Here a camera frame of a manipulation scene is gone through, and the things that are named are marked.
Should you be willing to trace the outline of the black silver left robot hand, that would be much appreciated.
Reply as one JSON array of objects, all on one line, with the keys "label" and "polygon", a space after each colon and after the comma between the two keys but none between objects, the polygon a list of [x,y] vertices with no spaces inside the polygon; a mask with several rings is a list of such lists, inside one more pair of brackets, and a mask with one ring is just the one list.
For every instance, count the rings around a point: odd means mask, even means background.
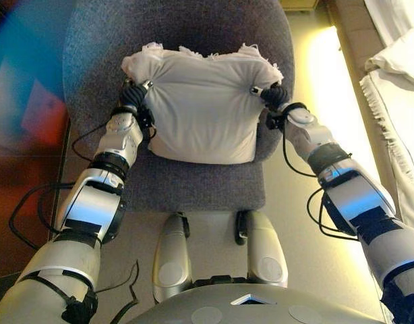
[{"label": "black silver left robot hand", "polygon": [[126,78],[119,93],[119,107],[128,109],[132,114],[137,115],[152,86],[151,80],[136,84],[131,78]]}]

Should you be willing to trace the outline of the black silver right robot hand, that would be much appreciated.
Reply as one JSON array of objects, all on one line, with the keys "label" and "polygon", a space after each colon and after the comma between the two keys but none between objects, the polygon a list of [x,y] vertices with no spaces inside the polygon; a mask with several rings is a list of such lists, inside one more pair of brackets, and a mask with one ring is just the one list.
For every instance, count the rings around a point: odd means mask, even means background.
[{"label": "black silver right robot hand", "polygon": [[275,82],[270,88],[260,88],[253,86],[250,93],[260,97],[265,106],[272,112],[279,112],[285,103],[289,102],[289,94],[278,82]]}]

